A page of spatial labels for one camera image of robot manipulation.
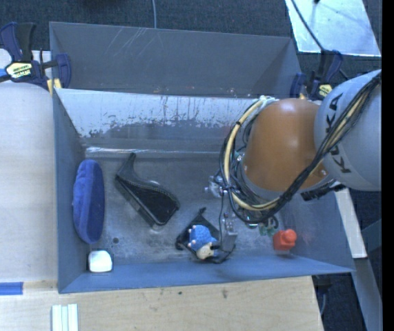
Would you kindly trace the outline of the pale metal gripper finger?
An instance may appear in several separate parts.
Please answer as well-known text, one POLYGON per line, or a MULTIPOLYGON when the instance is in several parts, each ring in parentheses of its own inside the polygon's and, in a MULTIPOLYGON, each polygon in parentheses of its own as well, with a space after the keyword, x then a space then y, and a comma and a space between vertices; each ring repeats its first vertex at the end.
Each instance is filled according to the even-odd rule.
POLYGON ((235 241, 237 239, 237 231, 235 229, 235 223, 232 219, 221 220, 221 248, 223 251, 232 251, 235 247, 235 241))

